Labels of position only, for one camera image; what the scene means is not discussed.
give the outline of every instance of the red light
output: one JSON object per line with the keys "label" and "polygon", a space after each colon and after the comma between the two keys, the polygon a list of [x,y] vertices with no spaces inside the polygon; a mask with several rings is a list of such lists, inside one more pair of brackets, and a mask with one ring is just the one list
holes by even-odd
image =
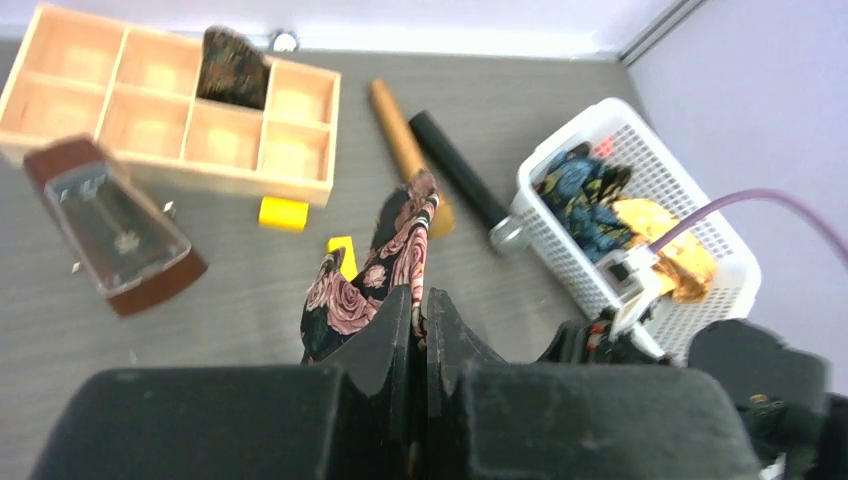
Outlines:
{"label": "red light", "polygon": [[595,147],[595,155],[601,158],[612,155],[612,137],[607,138]]}

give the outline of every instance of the metronome body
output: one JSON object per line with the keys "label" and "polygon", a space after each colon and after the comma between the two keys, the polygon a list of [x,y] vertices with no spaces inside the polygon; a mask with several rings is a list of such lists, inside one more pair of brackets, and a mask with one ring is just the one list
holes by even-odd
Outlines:
{"label": "metronome body", "polygon": [[90,138],[31,151],[24,168],[66,243],[119,316],[173,297],[206,271],[185,235]]}

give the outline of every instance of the blue floral fabric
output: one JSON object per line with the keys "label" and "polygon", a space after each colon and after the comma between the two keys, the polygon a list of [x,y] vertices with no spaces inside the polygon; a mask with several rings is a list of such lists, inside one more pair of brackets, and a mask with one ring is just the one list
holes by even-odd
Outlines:
{"label": "blue floral fabric", "polygon": [[592,263],[630,247],[633,234],[612,209],[630,179],[630,167],[605,165],[588,148],[562,152],[537,193]]}

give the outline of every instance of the white basket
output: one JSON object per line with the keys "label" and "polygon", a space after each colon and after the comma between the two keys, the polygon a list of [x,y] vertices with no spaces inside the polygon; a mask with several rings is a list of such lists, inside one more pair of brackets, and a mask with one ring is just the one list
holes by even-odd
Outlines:
{"label": "white basket", "polygon": [[[617,98],[587,108],[536,147],[518,169],[518,194],[510,209],[542,261],[586,315],[596,318],[607,306],[621,308],[621,301],[533,188],[557,154],[586,141],[611,147],[606,163],[633,167],[624,189],[628,197],[649,198],[681,219],[709,199],[639,115]],[[692,337],[706,325],[748,315],[761,281],[756,258],[720,213],[692,232],[717,263],[709,296],[689,305],[663,299],[646,324],[660,346],[683,361]]]}

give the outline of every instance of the wooden compartment tray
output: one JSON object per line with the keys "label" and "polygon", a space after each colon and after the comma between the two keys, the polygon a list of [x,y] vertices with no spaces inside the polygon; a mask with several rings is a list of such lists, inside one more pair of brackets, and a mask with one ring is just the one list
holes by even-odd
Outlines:
{"label": "wooden compartment tray", "polygon": [[201,41],[41,5],[0,96],[0,152],[92,136],[142,180],[324,206],[341,75],[266,56],[264,110],[196,97]]}

